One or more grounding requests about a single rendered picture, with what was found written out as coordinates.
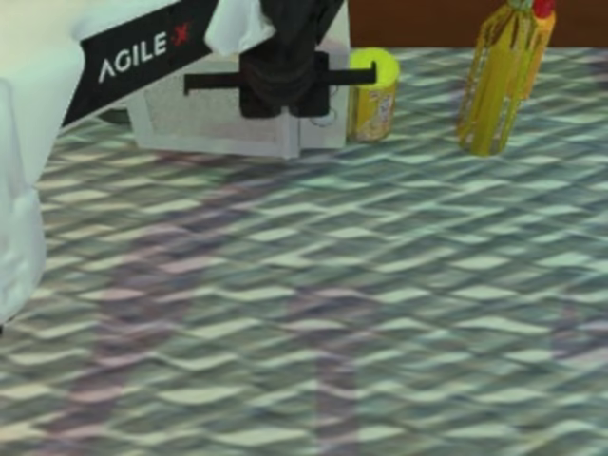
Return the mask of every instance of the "wavy patterned tablecloth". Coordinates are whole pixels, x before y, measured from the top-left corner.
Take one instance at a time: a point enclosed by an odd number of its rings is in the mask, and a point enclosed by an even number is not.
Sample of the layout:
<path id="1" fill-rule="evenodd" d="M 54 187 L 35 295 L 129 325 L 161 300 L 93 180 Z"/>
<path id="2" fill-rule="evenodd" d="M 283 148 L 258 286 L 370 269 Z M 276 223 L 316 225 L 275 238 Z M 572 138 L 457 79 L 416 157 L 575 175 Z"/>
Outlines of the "wavy patterned tablecloth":
<path id="1" fill-rule="evenodd" d="M 1 454 L 608 454 L 608 52 L 549 52 L 493 160 L 454 140 L 470 52 L 397 54 L 380 144 L 57 142 Z"/>

